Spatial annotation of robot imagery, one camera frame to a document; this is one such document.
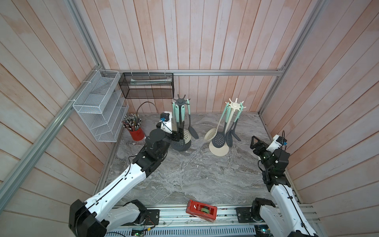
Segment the cream skimmer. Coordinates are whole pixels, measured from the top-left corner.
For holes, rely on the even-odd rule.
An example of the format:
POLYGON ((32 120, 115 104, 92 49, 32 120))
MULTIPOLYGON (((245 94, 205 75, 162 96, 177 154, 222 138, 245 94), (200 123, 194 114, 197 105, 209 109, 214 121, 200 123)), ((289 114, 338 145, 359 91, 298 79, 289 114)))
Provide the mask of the cream skimmer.
MULTIPOLYGON (((181 119, 182 119, 182 122, 185 122, 185 106, 182 105, 181 106, 181 119)), ((189 143, 191 140, 191 134, 189 133, 188 130, 185 130, 184 129, 184 141, 185 143, 189 143)))
POLYGON ((172 102, 172 115, 173 115, 173 119, 172 119, 172 123, 175 125, 175 131, 177 132, 178 131, 178 123, 179 123, 179 118, 178 118, 178 115, 177 115, 177 108, 176 108, 176 103, 175 102, 172 102))
POLYGON ((204 137, 204 140, 205 140, 206 142, 211 141, 211 140, 216 136, 217 131, 218 131, 218 128, 219 128, 219 125, 220 125, 220 123, 221 123, 221 121, 222 121, 222 118, 223 118, 225 112, 227 111, 227 108, 228 108, 228 107, 229 107, 229 102, 226 103, 226 106, 225 106, 224 111, 223 111, 223 113, 222 113, 222 115, 221 115, 221 117, 220 117, 220 120, 219 120, 219 122, 218 122, 217 127, 216 127, 216 128, 212 128, 212 129, 210 129, 210 130, 206 133, 206 135, 205 135, 205 137, 204 137))

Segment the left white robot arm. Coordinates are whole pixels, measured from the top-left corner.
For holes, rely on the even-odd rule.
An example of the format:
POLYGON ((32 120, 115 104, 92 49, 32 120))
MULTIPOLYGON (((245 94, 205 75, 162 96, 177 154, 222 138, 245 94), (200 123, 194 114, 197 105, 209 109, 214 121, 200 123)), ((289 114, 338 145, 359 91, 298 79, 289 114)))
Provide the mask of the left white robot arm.
POLYGON ((184 130, 167 133, 156 128, 146 137, 146 143, 126 170, 114 181, 86 201, 79 199, 70 206, 69 228, 76 237, 103 237, 127 223, 143 225, 147 209, 138 200, 125 206, 114 206, 136 185, 149 177, 164 161, 171 142, 180 141, 184 130))

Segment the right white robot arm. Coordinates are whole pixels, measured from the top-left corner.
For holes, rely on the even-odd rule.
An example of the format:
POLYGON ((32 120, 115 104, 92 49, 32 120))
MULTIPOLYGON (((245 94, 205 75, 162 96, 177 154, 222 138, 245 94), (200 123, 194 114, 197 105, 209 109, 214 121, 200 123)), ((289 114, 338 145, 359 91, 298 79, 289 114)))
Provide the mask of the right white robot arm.
POLYGON ((255 198, 251 216, 256 222, 265 222, 274 237, 316 237, 317 232, 299 207, 284 174, 290 157, 283 148, 286 145, 284 136, 274 136, 271 144, 252 136, 250 148, 259 157, 258 164, 264 167, 261 170, 263 182, 274 201, 255 198))

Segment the grey solid spoon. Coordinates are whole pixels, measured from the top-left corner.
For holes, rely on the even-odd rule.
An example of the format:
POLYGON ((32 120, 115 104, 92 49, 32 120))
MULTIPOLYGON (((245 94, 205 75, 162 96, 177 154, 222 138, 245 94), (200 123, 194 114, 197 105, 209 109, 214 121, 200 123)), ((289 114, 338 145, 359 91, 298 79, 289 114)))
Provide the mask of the grey solid spoon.
MULTIPOLYGON (((177 124, 177 131, 178 131, 178 134, 180 135, 180 132, 179 132, 179 121, 180 121, 179 120, 179 106, 174 103, 174 107, 175 107, 174 113, 175 113, 175 119, 176 119, 176 124, 177 124)), ((176 151, 182 151, 185 147, 185 141, 184 141, 184 139, 179 139, 179 141, 173 141, 171 143, 171 146, 176 151)))

